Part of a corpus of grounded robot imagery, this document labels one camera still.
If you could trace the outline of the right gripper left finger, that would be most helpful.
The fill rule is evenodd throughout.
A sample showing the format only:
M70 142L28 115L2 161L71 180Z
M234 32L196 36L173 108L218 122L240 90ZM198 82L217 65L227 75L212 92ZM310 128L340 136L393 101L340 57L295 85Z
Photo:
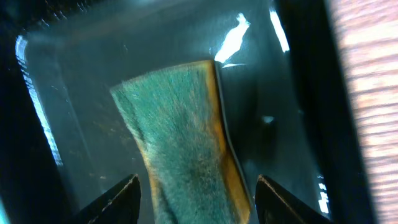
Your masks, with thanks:
M65 223L137 224L140 203L141 186L139 177L137 174L131 174Z

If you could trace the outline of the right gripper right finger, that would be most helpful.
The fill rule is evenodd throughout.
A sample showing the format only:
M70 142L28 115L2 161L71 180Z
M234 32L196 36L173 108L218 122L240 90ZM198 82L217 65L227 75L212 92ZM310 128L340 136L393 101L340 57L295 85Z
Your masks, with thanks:
M260 224L332 224L266 175L259 175L255 206Z

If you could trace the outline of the green and yellow sponge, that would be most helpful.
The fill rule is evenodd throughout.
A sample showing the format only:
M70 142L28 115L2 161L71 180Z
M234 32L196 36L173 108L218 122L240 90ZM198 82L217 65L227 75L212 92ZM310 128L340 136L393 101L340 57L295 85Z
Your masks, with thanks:
M111 96L147 169L156 223L247 223L211 60L148 72Z

